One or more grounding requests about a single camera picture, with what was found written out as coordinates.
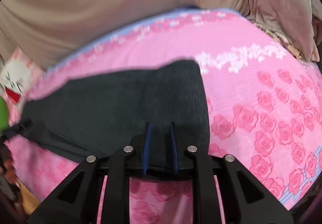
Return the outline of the dark grey pants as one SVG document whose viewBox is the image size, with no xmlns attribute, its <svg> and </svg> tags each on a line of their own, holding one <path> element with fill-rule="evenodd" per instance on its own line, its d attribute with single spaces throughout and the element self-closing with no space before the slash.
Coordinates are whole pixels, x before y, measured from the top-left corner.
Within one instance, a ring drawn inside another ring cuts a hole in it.
<svg viewBox="0 0 322 224">
<path fill-rule="evenodd" d="M 62 157 L 112 155 L 151 126 L 151 166 L 166 165 L 168 136 L 178 149 L 208 151 L 210 127 L 198 64 L 180 60 L 159 69 L 128 70 L 67 82 L 25 104 L 32 126 L 23 137 Z"/>
</svg>

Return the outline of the green round cushion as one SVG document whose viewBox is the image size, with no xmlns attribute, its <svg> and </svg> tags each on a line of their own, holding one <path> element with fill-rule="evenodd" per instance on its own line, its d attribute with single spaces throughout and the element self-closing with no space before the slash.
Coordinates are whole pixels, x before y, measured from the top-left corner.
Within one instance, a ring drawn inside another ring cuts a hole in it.
<svg viewBox="0 0 322 224">
<path fill-rule="evenodd" d="M 0 130 L 4 130 L 9 125 L 9 111 L 6 101 L 0 97 Z"/>
</svg>

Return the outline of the pink rabbit cartoon pillow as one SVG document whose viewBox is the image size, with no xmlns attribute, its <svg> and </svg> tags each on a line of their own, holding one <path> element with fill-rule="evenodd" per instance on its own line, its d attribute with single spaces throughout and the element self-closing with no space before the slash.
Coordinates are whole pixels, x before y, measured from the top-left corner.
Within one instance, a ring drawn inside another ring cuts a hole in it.
<svg viewBox="0 0 322 224">
<path fill-rule="evenodd" d="M 20 48 L 16 48 L 1 71 L 2 94 L 7 103 L 9 118 L 15 121 L 33 86 L 45 73 Z"/>
</svg>

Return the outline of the pink rose bed sheet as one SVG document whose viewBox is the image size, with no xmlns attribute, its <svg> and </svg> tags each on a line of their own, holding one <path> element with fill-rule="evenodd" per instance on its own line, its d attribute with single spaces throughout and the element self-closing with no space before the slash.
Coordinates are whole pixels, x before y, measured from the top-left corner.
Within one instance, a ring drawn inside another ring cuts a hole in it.
<svg viewBox="0 0 322 224">
<path fill-rule="evenodd" d="M 107 34 L 49 69 L 26 103 L 72 80 L 180 60 L 200 69 L 210 127 L 207 153 L 236 157 L 294 223 L 321 223 L 321 73 L 239 14 L 181 10 Z M 22 113 L 13 125 L 26 120 Z M 193 223 L 192 180 L 175 173 L 170 135 L 168 141 L 165 166 L 150 165 L 151 142 L 145 170 L 128 163 L 129 223 Z M 69 160 L 23 133 L 9 147 L 19 177 L 42 202 L 88 157 Z"/>
</svg>

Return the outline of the beige floral blanket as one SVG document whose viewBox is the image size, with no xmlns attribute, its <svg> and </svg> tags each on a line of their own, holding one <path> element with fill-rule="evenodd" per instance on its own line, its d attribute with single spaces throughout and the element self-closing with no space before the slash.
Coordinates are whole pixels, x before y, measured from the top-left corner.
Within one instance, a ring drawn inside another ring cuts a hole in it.
<svg viewBox="0 0 322 224">
<path fill-rule="evenodd" d="M 320 0 L 248 0 L 247 18 L 295 58 L 319 62 Z"/>
</svg>

